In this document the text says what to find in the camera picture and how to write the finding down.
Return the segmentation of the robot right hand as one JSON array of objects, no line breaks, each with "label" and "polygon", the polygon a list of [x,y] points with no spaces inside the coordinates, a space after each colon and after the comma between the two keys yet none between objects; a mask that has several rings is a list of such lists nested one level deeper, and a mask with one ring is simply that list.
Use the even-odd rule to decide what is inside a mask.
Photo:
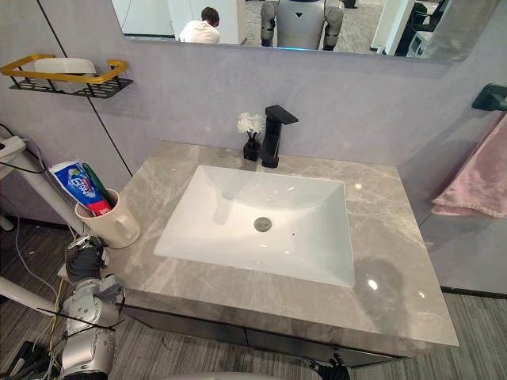
[{"label": "robot right hand", "polygon": [[342,357],[333,353],[329,365],[319,364],[313,359],[307,361],[307,366],[316,372],[322,380],[350,380],[350,374]]}]

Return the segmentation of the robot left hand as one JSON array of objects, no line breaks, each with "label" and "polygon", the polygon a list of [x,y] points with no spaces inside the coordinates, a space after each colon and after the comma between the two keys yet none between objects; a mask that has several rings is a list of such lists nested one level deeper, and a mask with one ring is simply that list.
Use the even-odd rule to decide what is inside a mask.
[{"label": "robot left hand", "polygon": [[101,269],[107,266],[105,249],[108,246],[105,240],[94,235],[87,234],[74,239],[65,251],[65,267],[70,283],[101,280]]}]

